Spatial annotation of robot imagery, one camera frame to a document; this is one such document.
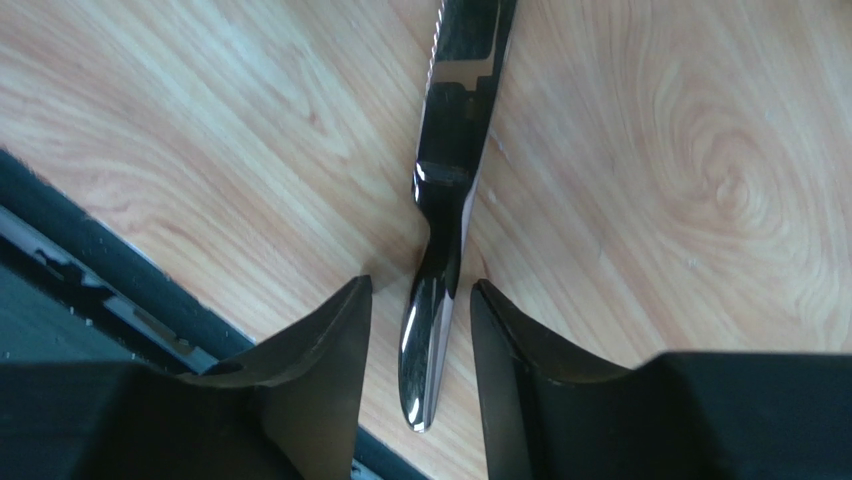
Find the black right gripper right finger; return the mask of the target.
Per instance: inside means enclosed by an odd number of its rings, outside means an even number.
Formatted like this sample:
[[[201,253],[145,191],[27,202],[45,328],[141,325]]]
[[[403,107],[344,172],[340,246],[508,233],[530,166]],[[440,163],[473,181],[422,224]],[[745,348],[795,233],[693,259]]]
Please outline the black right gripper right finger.
[[[642,375],[594,355],[474,284],[471,326],[492,479],[639,479],[657,453]]]

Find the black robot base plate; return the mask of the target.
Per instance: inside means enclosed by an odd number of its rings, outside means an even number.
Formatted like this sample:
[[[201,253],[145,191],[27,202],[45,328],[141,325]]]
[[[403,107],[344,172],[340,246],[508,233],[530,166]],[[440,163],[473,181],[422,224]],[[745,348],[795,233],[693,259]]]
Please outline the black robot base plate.
[[[202,403],[182,376],[261,342],[2,154],[3,478],[182,479]],[[358,420],[347,479],[418,477]]]

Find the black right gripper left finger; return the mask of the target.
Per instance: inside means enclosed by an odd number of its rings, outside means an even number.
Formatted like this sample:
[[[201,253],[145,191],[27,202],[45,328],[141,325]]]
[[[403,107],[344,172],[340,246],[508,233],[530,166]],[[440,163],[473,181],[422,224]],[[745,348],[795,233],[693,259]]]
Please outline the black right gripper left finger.
[[[369,276],[306,317],[182,381],[202,392],[182,479],[347,479],[369,347]]]

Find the silver table knife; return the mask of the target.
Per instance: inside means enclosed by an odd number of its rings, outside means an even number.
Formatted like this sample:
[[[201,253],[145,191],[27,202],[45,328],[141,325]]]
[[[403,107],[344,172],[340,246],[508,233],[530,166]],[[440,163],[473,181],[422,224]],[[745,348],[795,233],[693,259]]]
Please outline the silver table knife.
[[[398,393],[408,427],[432,426],[484,149],[511,45],[514,1],[439,5],[411,177],[428,239],[402,316]]]

